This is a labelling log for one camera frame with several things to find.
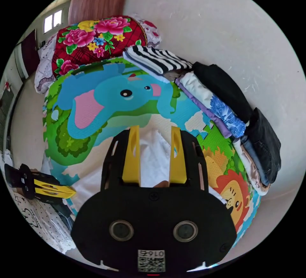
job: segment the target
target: screw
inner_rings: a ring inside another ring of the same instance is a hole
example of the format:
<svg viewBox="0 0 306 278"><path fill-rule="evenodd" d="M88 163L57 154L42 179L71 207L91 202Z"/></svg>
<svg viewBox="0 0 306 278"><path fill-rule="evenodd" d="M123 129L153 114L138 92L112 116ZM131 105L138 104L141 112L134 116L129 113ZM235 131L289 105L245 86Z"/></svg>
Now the screw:
<svg viewBox="0 0 306 278"><path fill-rule="evenodd" d="M151 193L149 194L149 199L150 199L151 201L157 201L157 200L159 199L159 194L156 193L156 192L151 192Z"/></svg>

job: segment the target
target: pink flower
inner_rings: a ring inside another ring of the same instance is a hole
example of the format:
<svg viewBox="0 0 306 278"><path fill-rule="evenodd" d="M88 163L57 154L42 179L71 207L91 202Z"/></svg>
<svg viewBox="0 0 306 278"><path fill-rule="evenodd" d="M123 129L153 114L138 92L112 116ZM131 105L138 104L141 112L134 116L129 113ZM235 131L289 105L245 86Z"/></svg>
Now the pink flower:
<svg viewBox="0 0 306 278"><path fill-rule="evenodd" d="M103 53L105 52L105 50L102 47L98 47L93 51L95 54L97 54L97 57L103 57Z"/></svg>
<svg viewBox="0 0 306 278"><path fill-rule="evenodd" d="M63 43L68 46L76 44L81 48L92 42L95 34L96 32L94 30L92 32L86 32L81 29L70 30L70 32L66 35L66 39L63 41Z"/></svg>
<svg viewBox="0 0 306 278"><path fill-rule="evenodd" d="M66 60L61 65L60 75L67 74L70 70L76 70L79 66L71 62L71 60Z"/></svg>
<svg viewBox="0 0 306 278"><path fill-rule="evenodd" d="M123 28L129 25L127 19L118 17L100 21L95 25L95 29L98 33L110 32L112 35L121 35L123 34Z"/></svg>

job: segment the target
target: sticker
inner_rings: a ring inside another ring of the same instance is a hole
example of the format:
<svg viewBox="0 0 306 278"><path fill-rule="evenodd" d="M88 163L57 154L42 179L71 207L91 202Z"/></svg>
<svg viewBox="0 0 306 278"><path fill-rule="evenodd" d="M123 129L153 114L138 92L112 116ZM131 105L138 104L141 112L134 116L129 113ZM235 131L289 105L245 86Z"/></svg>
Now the sticker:
<svg viewBox="0 0 306 278"><path fill-rule="evenodd" d="M138 250L138 271L146 273L165 272L165 251Z"/></svg>

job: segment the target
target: cartoon lion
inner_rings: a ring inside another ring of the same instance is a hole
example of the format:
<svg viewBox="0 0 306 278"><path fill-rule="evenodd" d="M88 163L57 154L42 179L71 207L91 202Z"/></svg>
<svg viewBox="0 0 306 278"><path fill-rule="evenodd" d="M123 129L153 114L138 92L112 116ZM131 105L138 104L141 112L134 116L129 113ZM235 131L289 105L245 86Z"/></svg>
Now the cartoon lion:
<svg viewBox="0 0 306 278"><path fill-rule="evenodd" d="M243 223L243 219L249 210L250 194L248 184L233 170L228 170L228 175L220 175L216 178L217 187L214 189L227 201L226 208L234 222L236 231Z"/></svg>

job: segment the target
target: blue patterned fabric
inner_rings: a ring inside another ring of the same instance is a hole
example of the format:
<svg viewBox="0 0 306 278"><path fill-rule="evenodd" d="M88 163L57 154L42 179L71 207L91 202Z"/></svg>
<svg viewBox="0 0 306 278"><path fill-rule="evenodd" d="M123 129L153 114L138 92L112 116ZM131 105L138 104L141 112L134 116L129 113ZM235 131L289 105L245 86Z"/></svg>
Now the blue patterned fabric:
<svg viewBox="0 0 306 278"><path fill-rule="evenodd" d="M243 136L246 126L245 123L237 118L231 108L224 104L214 94L210 100L210 108L208 109L224 122L235 138Z"/></svg>

